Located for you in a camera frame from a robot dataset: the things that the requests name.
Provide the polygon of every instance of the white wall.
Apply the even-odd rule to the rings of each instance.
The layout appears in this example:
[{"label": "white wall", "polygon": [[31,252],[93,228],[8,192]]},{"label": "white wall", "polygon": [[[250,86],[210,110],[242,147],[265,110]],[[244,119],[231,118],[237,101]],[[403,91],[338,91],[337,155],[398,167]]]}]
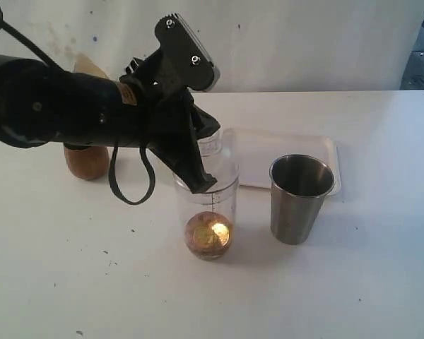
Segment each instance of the white wall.
[{"label": "white wall", "polygon": [[[112,77],[158,47],[180,12],[221,69],[219,91],[397,89],[424,0],[1,0],[5,19],[72,69],[84,52]],[[31,56],[6,33],[0,53]]]}]

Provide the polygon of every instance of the stainless steel cup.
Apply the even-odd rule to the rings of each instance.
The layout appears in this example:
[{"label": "stainless steel cup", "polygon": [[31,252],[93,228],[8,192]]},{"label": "stainless steel cup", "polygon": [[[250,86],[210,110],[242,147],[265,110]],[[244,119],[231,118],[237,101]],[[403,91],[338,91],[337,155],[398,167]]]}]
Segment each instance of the stainless steel cup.
[{"label": "stainless steel cup", "polygon": [[285,155],[270,167],[271,232],[278,240],[301,244],[333,189],[330,167],[309,155]]}]

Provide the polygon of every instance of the white table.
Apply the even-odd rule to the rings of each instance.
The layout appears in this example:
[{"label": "white table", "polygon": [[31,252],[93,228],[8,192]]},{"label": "white table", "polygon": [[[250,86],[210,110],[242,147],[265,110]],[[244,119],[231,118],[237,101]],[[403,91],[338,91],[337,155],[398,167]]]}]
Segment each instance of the white table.
[{"label": "white table", "polygon": [[[235,243],[203,262],[161,166],[130,207],[73,178],[60,145],[0,144],[0,338],[424,338],[424,92],[196,98],[224,126],[337,142],[342,190],[310,238],[277,242],[269,192],[240,189]],[[140,196],[138,153],[117,165]]]}]

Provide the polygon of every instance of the plastic tray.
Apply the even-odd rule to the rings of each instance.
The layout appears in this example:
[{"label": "plastic tray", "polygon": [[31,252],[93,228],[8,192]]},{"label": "plastic tray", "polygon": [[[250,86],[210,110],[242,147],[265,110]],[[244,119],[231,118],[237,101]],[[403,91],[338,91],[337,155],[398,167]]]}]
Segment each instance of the plastic tray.
[{"label": "plastic tray", "polygon": [[305,154],[322,160],[334,174],[334,188],[329,195],[341,190],[336,144],[325,136],[294,136],[246,129],[232,129],[235,134],[240,184],[264,189],[271,188],[271,163],[287,154]]}]

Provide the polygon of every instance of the black cable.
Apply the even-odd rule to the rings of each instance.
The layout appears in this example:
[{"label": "black cable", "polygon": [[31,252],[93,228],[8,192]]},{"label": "black cable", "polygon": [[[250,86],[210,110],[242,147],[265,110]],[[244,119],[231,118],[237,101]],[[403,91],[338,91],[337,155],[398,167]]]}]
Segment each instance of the black cable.
[{"label": "black cable", "polygon": [[130,201],[124,196],[124,194],[119,189],[119,186],[116,180],[116,171],[114,169],[116,165],[116,159],[118,156],[118,148],[119,148],[119,138],[117,138],[116,141],[114,142],[112,159],[110,160],[110,169],[108,170],[108,182],[110,183],[110,188],[112,189],[113,194],[119,200],[133,206],[140,205],[141,203],[144,203],[153,195],[154,188],[155,188],[155,172],[146,154],[146,145],[140,146],[140,156],[141,156],[141,161],[143,162],[143,165],[146,168],[146,171],[148,171],[149,187],[144,197],[138,201]]},{"label": "black cable", "polygon": [[40,58],[48,67],[56,69],[58,71],[63,71],[63,69],[58,66],[58,64],[53,61],[50,56],[45,54],[36,44],[34,44],[30,39],[25,35],[16,30],[13,26],[9,25],[6,21],[3,20],[3,12],[0,8],[0,30],[3,29],[10,36],[14,37],[21,44],[27,47],[31,52],[33,52],[38,58]]}]

